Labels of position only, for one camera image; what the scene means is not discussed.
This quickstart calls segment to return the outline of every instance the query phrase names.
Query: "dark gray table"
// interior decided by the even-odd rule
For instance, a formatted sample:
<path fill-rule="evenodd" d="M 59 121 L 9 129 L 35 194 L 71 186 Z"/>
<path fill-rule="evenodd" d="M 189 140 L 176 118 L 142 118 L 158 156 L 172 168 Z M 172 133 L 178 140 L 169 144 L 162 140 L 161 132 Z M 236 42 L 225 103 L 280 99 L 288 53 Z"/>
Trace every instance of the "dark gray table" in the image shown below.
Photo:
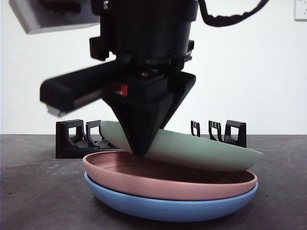
<path fill-rule="evenodd" d="M 260 187 L 228 217 L 163 223 L 119 213 L 99 202 L 80 159 L 55 160 L 52 135 L 1 135 L 2 230 L 307 229 L 307 136 L 248 136 L 264 153 L 251 170 Z"/>

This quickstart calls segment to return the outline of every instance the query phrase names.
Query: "wall outlet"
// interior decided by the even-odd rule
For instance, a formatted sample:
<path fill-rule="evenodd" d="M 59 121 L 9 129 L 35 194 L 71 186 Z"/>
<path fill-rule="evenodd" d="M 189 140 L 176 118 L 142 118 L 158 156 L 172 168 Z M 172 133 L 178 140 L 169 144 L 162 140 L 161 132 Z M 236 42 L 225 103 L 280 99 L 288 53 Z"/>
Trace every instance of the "wall outlet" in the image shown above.
<path fill-rule="evenodd" d="M 295 0 L 295 20 L 307 21 L 307 0 Z"/>

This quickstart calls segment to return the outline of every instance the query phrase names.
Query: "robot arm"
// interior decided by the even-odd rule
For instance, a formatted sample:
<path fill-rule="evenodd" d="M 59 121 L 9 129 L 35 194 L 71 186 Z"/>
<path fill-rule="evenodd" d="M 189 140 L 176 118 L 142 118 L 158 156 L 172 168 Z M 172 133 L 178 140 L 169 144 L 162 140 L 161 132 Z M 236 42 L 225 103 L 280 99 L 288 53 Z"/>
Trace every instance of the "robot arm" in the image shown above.
<path fill-rule="evenodd" d="M 57 7 L 61 12 L 79 9 L 59 4 L 68 1 L 58 0 L 57 6 L 50 2 L 45 7 L 53 11 Z M 241 16 L 214 18 L 208 15 L 205 1 L 199 1 L 204 21 L 212 26 L 238 23 L 267 2 L 262 0 Z M 91 6 L 94 15 L 100 17 L 101 28 L 100 37 L 90 39 L 91 57 L 104 61 L 112 52 L 116 60 L 46 80 L 40 100 L 50 112 L 64 115 L 102 98 L 121 123 L 133 153 L 143 157 L 157 130 L 165 127 L 195 83 L 194 75 L 181 70 L 194 49 L 189 31 L 196 20 L 198 2 L 91 0 Z"/>

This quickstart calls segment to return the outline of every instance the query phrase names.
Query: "black plastic holder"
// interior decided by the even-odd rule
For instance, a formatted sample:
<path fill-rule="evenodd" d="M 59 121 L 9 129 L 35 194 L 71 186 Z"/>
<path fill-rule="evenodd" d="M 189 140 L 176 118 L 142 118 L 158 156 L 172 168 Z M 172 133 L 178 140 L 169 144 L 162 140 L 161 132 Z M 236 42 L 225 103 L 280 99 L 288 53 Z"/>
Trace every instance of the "black plastic holder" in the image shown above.
<path fill-rule="evenodd" d="M 237 139 L 233 138 L 231 135 L 231 127 L 238 128 L 238 136 Z M 226 144 L 231 144 L 231 145 L 236 145 L 240 147 L 247 147 L 246 144 L 246 123 L 243 122 L 238 122 L 238 121 L 232 121 L 232 120 L 227 120 L 226 122 L 226 127 L 225 127 L 225 135 L 224 135 L 224 140 L 222 138 L 222 128 L 221 128 L 221 123 L 215 122 L 215 121 L 209 121 L 209 135 L 210 135 L 210 140 L 216 140 L 215 136 L 212 134 L 212 128 L 217 129 L 217 139 L 220 142 L 224 142 Z M 194 129 L 197 130 L 197 136 L 201 136 L 201 128 L 200 124 L 196 121 L 191 121 L 191 133 L 193 136 L 194 134 Z"/>
<path fill-rule="evenodd" d="M 76 128 L 74 136 L 69 135 L 70 128 Z M 94 140 L 91 128 L 98 127 L 101 140 Z M 83 120 L 59 121 L 56 123 L 56 159 L 83 158 L 94 152 L 119 151 L 104 138 L 101 133 L 101 120 L 86 122 L 86 134 Z"/>

